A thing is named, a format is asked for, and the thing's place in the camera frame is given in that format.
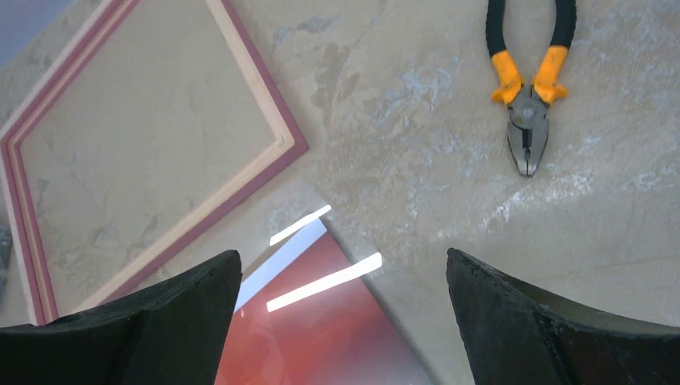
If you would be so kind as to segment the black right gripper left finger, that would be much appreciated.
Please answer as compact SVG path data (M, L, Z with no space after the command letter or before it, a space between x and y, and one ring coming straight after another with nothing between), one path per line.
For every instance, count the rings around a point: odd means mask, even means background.
M227 250L49 324L1 330L4 384L211 384L241 285Z

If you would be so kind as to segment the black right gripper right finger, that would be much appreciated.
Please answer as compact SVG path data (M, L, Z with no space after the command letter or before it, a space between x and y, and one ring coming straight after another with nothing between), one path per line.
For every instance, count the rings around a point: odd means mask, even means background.
M478 384L676 384L679 330L612 314L451 248L447 284Z

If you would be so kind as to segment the pink wooden picture frame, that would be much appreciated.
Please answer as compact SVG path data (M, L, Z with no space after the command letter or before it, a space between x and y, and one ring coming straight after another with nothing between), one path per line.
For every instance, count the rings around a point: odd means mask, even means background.
M209 230L307 149L228 1L103 1L1 130L29 321L208 260Z

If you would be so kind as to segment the sunset photo print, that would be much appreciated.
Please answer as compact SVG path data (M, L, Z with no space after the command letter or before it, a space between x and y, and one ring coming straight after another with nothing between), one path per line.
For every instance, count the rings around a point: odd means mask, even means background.
M410 344L366 285L383 260L350 261L320 220L250 266L218 384L428 384Z

